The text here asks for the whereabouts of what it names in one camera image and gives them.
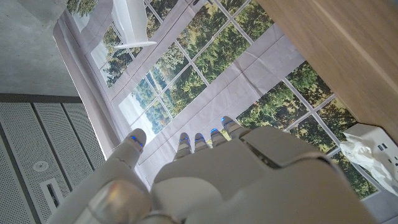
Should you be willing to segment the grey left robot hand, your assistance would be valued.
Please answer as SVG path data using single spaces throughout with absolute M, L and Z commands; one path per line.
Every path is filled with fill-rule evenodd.
M 374 223 L 342 170 L 277 128 L 229 117 L 226 135 L 182 133 L 172 162 L 147 188 L 134 171 L 142 129 L 124 141 L 54 211 L 50 223 Z

